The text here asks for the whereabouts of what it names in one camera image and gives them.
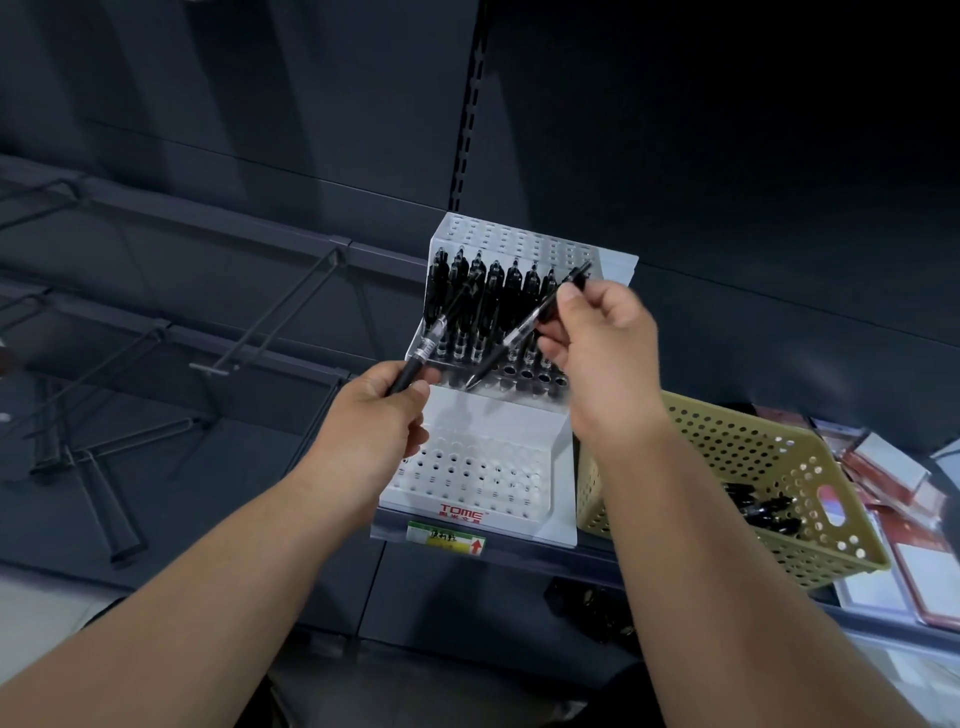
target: forearm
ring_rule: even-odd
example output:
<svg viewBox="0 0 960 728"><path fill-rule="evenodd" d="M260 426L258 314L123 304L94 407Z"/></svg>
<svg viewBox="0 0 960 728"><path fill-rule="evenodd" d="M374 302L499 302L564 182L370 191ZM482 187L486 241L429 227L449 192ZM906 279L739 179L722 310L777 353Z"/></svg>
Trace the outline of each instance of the forearm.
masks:
<svg viewBox="0 0 960 728"><path fill-rule="evenodd" d="M925 725L780 569L672 424L600 471L671 728Z"/></svg>
<svg viewBox="0 0 960 728"><path fill-rule="evenodd" d="M232 725L347 535L315 497L288 479L248 503L0 689L0 715L33 726Z"/></svg>

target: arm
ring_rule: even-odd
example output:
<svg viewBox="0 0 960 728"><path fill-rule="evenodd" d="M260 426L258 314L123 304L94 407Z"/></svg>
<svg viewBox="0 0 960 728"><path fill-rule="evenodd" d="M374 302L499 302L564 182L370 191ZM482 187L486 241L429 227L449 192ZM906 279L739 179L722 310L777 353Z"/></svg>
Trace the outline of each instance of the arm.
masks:
<svg viewBox="0 0 960 728"><path fill-rule="evenodd" d="M925 726L780 569L673 426L656 325L633 293L565 284L558 303L563 324L544 327L540 347L568 374L573 429L597 459L667 724Z"/></svg>
<svg viewBox="0 0 960 728"><path fill-rule="evenodd" d="M286 478L0 688L5 724L233 725L324 559L427 439L424 382L383 399L402 365L344 387Z"/></svg>

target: black pen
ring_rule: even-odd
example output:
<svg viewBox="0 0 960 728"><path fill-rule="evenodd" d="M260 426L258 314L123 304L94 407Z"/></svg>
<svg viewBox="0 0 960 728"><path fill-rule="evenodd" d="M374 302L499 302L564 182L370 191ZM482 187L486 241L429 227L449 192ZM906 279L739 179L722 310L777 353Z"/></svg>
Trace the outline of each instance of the black pen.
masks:
<svg viewBox="0 0 960 728"><path fill-rule="evenodd" d="M579 268L574 268L570 271L561 283L569 281L580 290L584 290L584 286L587 285L587 270L589 270L589 267L590 261L588 260ZM467 381L467 386L465 387L467 391L479 384L483 377L493 370L493 367L503 358L505 353L529 336L534 328L537 327L538 321L547 322L557 315L557 290L559 290L559 288L560 286L543 299L540 305L534 308L514 330L503 337L502 342L493 347L492 351L480 362L479 366Z"/></svg>
<svg viewBox="0 0 960 728"><path fill-rule="evenodd" d="M394 383L390 385L390 389L387 390L387 397L397 392L402 392L413 384L420 370L423 369L423 365L426 364L427 359L430 358L430 355L437 348L440 340L444 338L449 322L456 319L457 313L463 303L476 294L480 283L481 278L479 273L477 273L476 275L469 276L467 281L460 286L450 305L446 308L446 311L437 317L433 326L430 327L430 329L424 333L423 338L420 339L420 345L410 354L410 358L407 359L407 363L403 367L403 371L400 372L400 376L394 380Z"/></svg>

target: plastic basket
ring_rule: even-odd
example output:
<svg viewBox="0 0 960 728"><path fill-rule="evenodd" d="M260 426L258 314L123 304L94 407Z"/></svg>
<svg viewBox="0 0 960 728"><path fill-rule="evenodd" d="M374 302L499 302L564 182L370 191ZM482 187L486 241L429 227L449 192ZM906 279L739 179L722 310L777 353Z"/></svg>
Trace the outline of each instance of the plastic basket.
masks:
<svg viewBox="0 0 960 728"><path fill-rule="evenodd" d="M804 589L822 587L845 576L890 568L863 505L820 437L715 404L663 393L677 429L703 455L717 478L749 483L757 497L789 496L788 515L803 522L797 536L755 528L757 537ZM610 538L610 526L596 463L580 451L577 478L577 526ZM829 486L845 519L834 525L818 499Z"/></svg>

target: perforated basket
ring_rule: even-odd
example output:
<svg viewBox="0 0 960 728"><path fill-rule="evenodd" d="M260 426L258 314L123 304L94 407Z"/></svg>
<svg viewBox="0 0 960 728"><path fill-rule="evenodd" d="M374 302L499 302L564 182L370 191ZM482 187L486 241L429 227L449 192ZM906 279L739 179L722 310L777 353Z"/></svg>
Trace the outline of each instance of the perforated basket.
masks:
<svg viewBox="0 0 960 728"><path fill-rule="evenodd" d="M718 479L749 483L758 499L789 496L787 515L803 522L797 536L755 528L758 538L804 589L822 587L862 571L890 568L853 486L812 431L779 425L759 417L663 393L674 423L697 449ZM834 525L824 513L818 491L829 486L845 519ZM577 525L610 538L600 475L586 449L580 450Z"/></svg>

